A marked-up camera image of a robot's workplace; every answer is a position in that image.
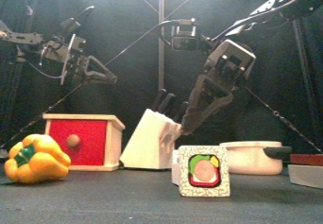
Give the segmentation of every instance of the black knife handle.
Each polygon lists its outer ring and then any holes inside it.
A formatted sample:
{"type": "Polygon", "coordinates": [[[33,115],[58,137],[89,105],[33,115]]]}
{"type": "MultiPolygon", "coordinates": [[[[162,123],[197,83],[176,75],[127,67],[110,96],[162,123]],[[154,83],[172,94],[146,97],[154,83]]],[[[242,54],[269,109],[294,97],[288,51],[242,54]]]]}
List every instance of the black knife handle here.
{"type": "Polygon", "coordinates": [[[157,112],[157,110],[159,108],[159,105],[161,105],[166,95],[168,95],[168,90],[166,89],[161,89],[158,91],[157,98],[154,99],[154,102],[153,102],[153,105],[151,105],[151,108],[150,108],[154,112],[157,112]]]}
{"type": "Polygon", "coordinates": [[[184,115],[186,114],[188,111],[188,106],[189,106],[189,102],[185,101],[181,106],[180,106],[180,110],[177,111],[177,114],[174,116],[174,122],[176,123],[181,123],[182,119],[184,119],[184,115]]]}
{"type": "Polygon", "coordinates": [[[157,110],[161,114],[165,114],[169,111],[170,107],[174,104],[176,98],[177,98],[176,94],[173,93],[168,94],[168,97],[162,101],[161,106],[157,110]]]}

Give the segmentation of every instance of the white knife block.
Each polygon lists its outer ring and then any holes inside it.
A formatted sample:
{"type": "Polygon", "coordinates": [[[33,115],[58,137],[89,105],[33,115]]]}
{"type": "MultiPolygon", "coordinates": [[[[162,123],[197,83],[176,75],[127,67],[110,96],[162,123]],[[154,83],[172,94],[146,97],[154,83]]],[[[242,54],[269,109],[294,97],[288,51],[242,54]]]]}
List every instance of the white knife block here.
{"type": "Polygon", "coordinates": [[[125,167],[172,168],[174,142],[180,136],[181,124],[165,114],[147,109],[121,157],[125,167]]]}

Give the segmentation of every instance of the metal pole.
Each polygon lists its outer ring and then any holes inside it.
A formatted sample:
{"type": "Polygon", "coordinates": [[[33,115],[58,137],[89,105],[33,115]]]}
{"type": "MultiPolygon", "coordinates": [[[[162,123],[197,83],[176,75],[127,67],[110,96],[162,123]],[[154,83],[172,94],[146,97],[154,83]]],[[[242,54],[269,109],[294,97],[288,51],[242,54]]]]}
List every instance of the metal pole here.
{"type": "MultiPolygon", "coordinates": [[[[159,0],[159,24],[162,22],[165,22],[165,19],[166,19],[166,11],[165,11],[166,4],[165,3],[166,3],[165,0],[159,0]]],[[[159,68],[158,68],[158,88],[159,89],[165,89],[165,75],[166,75],[166,70],[165,70],[165,43],[159,39],[159,68]]]]}

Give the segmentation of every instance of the black curtain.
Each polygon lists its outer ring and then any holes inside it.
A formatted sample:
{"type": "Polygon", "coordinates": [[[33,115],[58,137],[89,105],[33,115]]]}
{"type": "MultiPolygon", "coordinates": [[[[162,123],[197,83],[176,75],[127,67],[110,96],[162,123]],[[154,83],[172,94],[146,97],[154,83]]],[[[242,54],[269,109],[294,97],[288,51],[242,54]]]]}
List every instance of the black curtain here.
{"type": "MultiPolygon", "coordinates": [[[[197,18],[206,36],[216,37],[238,20],[246,18],[268,0],[166,0],[169,20],[197,18]]],[[[94,55],[118,76],[115,85],[85,85],[54,108],[57,113],[115,114],[127,126],[123,146],[135,130],[146,108],[158,91],[158,0],[29,0],[34,16],[25,15],[25,0],[2,0],[2,20],[13,30],[29,22],[30,30],[53,37],[61,23],[75,17],[87,7],[91,14],[81,20],[75,33],[86,38],[86,54],[94,55]]],[[[322,9],[306,19],[308,49],[312,56],[314,83],[322,111],[322,9]]],[[[312,106],[298,54],[293,24],[256,33],[245,40],[258,57],[249,87],[270,107],[314,139],[312,106]]],[[[59,84],[62,65],[39,58],[15,63],[15,45],[2,42],[2,68],[22,67],[22,75],[13,102],[10,126],[3,133],[7,141],[31,120],[49,110],[75,88],[59,84]]],[[[166,47],[166,89],[178,102],[189,99],[204,73],[208,56],[202,52],[174,52],[166,47]]],[[[13,90],[13,76],[5,82],[13,90]]],[[[11,108],[3,106],[3,115],[11,108]]],[[[41,120],[22,135],[45,131],[41,120]]],[[[249,91],[236,95],[236,101],[212,117],[194,135],[184,136],[177,144],[217,145],[241,140],[282,141],[296,152],[314,152],[313,147],[274,116],[273,111],[249,91]]]]}

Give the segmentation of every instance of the pot handle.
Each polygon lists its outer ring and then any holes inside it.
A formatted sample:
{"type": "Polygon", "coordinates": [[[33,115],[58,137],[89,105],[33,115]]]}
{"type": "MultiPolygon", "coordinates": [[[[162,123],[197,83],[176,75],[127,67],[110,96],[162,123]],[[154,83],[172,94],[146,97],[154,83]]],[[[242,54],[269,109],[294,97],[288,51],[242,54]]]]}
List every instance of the pot handle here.
{"type": "Polygon", "coordinates": [[[290,146],[268,146],[265,147],[266,156],[276,160],[284,160],[292,153],[290,146]]]}

